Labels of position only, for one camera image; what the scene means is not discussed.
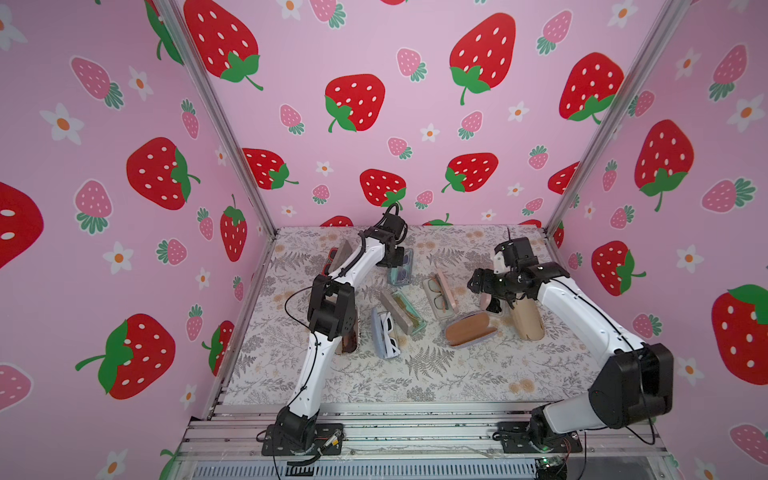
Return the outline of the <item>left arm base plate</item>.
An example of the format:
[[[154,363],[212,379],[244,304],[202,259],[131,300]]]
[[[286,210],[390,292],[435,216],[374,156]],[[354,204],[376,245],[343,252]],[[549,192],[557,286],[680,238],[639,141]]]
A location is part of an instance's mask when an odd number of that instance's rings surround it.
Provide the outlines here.
[[[342,423],[319,423],[299,427],[269,425],[262,440],[265,457],[305,457],[290,466],[308,466],[324,456],[341,454],[345,439]]]

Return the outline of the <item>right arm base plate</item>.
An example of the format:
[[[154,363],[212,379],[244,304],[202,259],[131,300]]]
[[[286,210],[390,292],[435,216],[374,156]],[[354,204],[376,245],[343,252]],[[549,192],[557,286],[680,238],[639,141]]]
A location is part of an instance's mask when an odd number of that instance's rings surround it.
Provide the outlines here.
[[[499,422],[491,439],[499,442],[507,454],[583,452],[583,445],[577,433],[553,433],[548,427],[536,422]]]

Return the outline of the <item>grey case mint interior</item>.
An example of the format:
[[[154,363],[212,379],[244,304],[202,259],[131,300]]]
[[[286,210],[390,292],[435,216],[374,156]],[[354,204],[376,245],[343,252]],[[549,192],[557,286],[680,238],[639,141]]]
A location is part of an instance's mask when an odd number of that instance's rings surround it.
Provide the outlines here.
[[[405,293],[401,290],[379,294],[380,302],[400,327],[409,336],[418,334],[426,328],[426,320],[419,314]]]

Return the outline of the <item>blue-grey case purple glasses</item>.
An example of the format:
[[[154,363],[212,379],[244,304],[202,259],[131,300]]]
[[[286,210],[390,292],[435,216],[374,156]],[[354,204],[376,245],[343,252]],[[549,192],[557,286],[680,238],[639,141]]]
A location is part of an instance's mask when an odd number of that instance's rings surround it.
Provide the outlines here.
[[[395,287],[409,285],[412,281],[414,253],[412,248],[406,248],[403,264],[389,269],[389,283]]]

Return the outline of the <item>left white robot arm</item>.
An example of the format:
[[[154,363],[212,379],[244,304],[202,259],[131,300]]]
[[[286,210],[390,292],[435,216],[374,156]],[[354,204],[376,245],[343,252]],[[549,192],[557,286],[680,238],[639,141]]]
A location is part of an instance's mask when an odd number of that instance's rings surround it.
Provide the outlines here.
[[[309,343],[293,398],[279,411],[274,437],[296,450],[307,450],[314,441],[322,390],[328,368],[343,337],[358,318],[356,288],[375,267],[403,264],[401,243],[408,232],[400,207],[387,207],[382,218],[359,233],[359,244],[350,256],[328,275],[312,282],[307,307]]]

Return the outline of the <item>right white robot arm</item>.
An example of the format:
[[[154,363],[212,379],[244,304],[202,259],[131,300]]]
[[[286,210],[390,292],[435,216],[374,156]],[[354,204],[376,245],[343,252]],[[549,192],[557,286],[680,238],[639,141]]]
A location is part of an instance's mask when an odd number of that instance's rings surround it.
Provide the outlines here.
[[[467,282],[471,292],[489,295],[489,311],[524,299],[539,302],[576,334],[600,369],[585,393],[532,411],[532,445],[543,448],[581,430],[622,429],[672,410],[674,356],[668,348],[615,323],[560,264],[540,262],[525,237],[498,244],[493,261],[493,268],[475,269]]]

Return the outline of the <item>pink case round glasses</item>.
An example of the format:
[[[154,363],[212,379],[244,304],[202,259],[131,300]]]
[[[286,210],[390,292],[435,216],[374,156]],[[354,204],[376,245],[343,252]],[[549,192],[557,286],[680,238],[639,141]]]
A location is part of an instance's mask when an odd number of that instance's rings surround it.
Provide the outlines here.
[[[437,320],[449,320],[458,313],[457,302],[448,286],[447,277],[437,270],[422,282],[428,304]]]

